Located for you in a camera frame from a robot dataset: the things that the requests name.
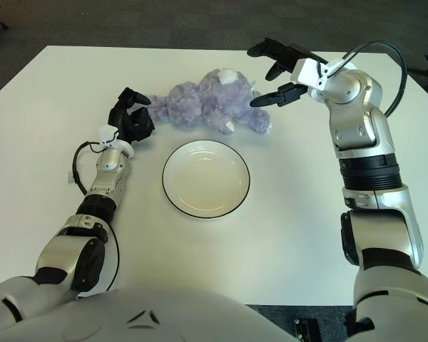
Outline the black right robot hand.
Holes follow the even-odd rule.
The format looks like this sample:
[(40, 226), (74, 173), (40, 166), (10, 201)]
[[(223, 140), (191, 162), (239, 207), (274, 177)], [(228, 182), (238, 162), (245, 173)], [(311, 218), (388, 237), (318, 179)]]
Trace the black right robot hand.
[[(253, 58), (267, 57), (274, 60), (274, 64), (265, 75), (266, 81), (273, 81), (283, 73), (291, 74), (300, 59), (316, 59), (316, 55), (295, 44), (286, 46), (271, 38), (265, 38), (262, 42), (250, 47), (247, 50), (247, 55)], [(250, 101), (250, 106), (253, 108), (263, 108), (271, 105), (283, 107), (299, 100), (307, 92), (307, 89), (306, 85), (289, 82), (278, 87), (273, 93), (254, 98)]]

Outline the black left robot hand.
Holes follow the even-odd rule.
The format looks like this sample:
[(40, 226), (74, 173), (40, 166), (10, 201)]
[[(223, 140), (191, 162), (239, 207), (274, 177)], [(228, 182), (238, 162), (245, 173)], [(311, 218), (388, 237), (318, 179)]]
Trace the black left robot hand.
[(147, 109), (150, 104), (151, 100), (143, 94), (124, 88), (108, 116), (108, 124), (117, 128), (119, 140), (131, 144), (151, 135), (155, 126)]

